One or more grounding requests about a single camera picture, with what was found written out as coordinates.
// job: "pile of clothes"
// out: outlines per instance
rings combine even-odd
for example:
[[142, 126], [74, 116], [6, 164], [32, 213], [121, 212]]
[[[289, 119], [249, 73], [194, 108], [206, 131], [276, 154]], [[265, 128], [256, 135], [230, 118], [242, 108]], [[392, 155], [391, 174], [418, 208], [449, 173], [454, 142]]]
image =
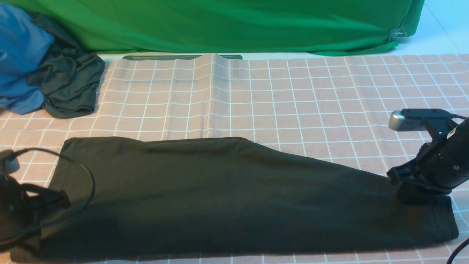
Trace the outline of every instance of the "pile of clothes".
[[0, 108], [55, 118], [94, 112], [104, 61], [43, 14], [0, 3]]

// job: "crumpled clothing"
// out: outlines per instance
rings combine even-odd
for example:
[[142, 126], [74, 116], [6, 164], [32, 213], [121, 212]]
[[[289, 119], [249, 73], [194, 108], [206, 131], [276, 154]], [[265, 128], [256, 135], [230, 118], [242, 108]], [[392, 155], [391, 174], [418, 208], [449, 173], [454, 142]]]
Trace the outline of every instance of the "crumpled clothing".
[[0, 4], [0, 108], [23, 115], [40, 108], [44, 95], [27, 75], [41, 64], [55, 38], [23, 10]]

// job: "cable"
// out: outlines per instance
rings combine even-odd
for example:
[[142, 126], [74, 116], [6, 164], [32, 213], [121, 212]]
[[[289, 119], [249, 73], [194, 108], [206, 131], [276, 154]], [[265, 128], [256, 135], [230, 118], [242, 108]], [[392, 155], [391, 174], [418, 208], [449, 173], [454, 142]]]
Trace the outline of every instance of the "cable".
[[38, 230], [41, 230], [43, 228], [47, 228], [47, 227], [50, 227], [50, 226], [53, 226], [53, 225], [56, 225], [80, 212], [82, 212], [85, 208], [88, 207], [88, 205], [91, 203], [91, 201], [93, 200], [94, 198], [94, 194], [96, 192], [96, 182], [95, 182], [95, 179], [94, 179], [94, 176], [93, 176], [93, 173], [90, 171], [90, 169], [88, 169], [85, 165], [83, 165], [82, 163], [76, 161], [76, 160], [73, 160], [67, 156], [64, 156], [62, 154], [59, 154], [55, 151], [52, 151], [52, 150], [49, 150], [49, 149], [45, 149], [45, 148], [25, 148], [25, 149], [21, 149], [21, 150], [18, 150], [16, 152], [14, 152], [14, 156], [12, 158], [17, 158], [25, 153], [28, 153], [30, 151], [40, 151], [40, 152], [45, 152], [45, 153], [49, 153], [49, 154], [52, 154], [52, 155], [55, 155], [59, 158], [62, 158], [62, 159], [65, 159], [71, 163], [74, 163], [76, 165], [78, 165], [79, 167], [81, 167], [82, 169], [84, 169], [89, 177], [90, 177], [90, 180], [91, 180], [91, 193], [90, 195], [88, 196], [88, 199], [83, 202], [83, 204], [76, 210], [74, 211], [71, 211], [70, 213], [56, 219], [56, 220], [52, 220], [48, 223], [45, 223], [45, 224], [41, 224], [41, 225], [38, 225], [38, 226], [33, 226], [33, 227], [29, 227], [29, 228], [25, 228], [25, 229], [22, 229], [20, 231], [15, 231], [15, 232], [10, 232], [10, 233], [3, 233], [3, 234], [0, 234], [0, 240], [2, 239], [5, 239], [5, 238], [10, 238], [10, 237], [18, 237], [18, 236], [21, 236], [21, 235], [25, 235], [25, 234], [28, 234], [28, 233], [31, 233], [31, 232], [35, 232], [35, 231], [38, 231]]
[[467, 119], [467, 117], [463, 117], [463, 116], [460, 116], [460, 115], [454, 115], [455, 118], [459, 118], [459, 119]]
[[448, 261], [446, 264], [452, 264], [456, 256], [463, 250], [467, 245], [469, 245], [469, 238], [466, 239], [463, 243], [461, 243], [449, 256]]

